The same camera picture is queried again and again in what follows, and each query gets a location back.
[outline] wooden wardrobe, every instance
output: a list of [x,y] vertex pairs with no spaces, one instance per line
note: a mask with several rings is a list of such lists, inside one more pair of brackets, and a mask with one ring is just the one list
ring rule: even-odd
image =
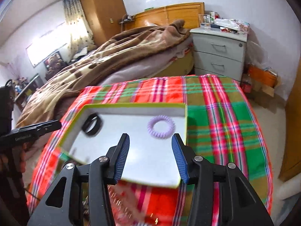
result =
[[301,59],[285,106],[286,143],[279,178],[287,181],[301,173]]
[[96,46],[120,33],[119,24],[126,14],[123,0],[80,0],[86,19],[94,34]]

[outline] wooden headboard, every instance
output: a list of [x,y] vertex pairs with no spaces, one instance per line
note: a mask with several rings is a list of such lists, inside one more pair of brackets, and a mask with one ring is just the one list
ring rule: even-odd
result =
[[198,14],[205,14],[203,2],[181,3],[165,7],[155,8],[135,16],[135,21],[125,24],[125,29],[133,29],[149,24],[169,25],[176,19],[185,20],[185,28],[200,27]]

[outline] plaid tablecloth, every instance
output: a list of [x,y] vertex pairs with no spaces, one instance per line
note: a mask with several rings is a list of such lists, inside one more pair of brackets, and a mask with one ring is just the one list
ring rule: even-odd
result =
[[[76,113],[90,103],[168,102],[188,105],[187,145],[197,155],[216,164],[235,162],[271,211],[272,172],[262,133],[252,108],[238,84],[213,75],[160,77],[86,87],[62,118],[62,128],[53,133],[33,173],[30,192],[41,198],[66,156],[56,147]],[[178,189],[139,184],[128,186],[138,199],[138,209],[155,214],[160,225],[186,225],[193,186],[181,183]],[[219,215],[218,184],[214,186],[213,225]],[[37,199],[27,198],[30,213]]]

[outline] ceiling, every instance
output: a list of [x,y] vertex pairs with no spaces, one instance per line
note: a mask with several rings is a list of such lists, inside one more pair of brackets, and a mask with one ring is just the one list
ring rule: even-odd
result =
[[59,0],[13,0],[0,22],[0,47],[24,22]]

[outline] plastic bag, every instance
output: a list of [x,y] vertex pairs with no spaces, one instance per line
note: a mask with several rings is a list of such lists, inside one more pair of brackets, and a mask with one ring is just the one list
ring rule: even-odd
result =
[[226,28],[230,28],[232,30],[237,30],[237,31],[239,30],[238,24],[233,19],[215,19],[214,23],[216,25],[226,27]]
[[267,51],[251,40],[248,40],[246,43],[245,63],[252,64],[260,69],[270,67]]

